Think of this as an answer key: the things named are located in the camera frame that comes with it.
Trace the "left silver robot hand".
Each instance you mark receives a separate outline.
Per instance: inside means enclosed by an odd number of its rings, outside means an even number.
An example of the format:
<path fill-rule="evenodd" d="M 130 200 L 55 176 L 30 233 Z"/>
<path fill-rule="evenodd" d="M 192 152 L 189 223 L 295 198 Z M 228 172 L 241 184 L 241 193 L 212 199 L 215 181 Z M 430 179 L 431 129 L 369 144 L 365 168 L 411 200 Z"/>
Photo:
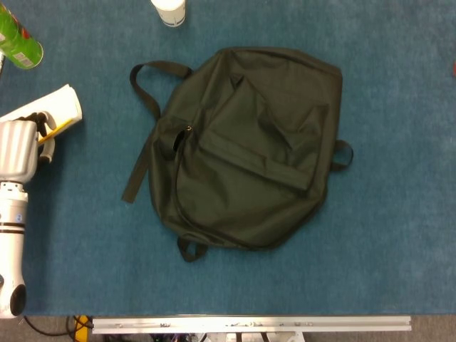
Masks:
<path fill-rule="evenodd" d="M 47 112 L 35 112 L 1 123 L 1 181 L 25 184 L 35 175 L 40 162 L 52 162 L 56 143 L 53 138 L 40 145 L 38 139 L 47 137 L 46 128 L 56 123 Z"/>

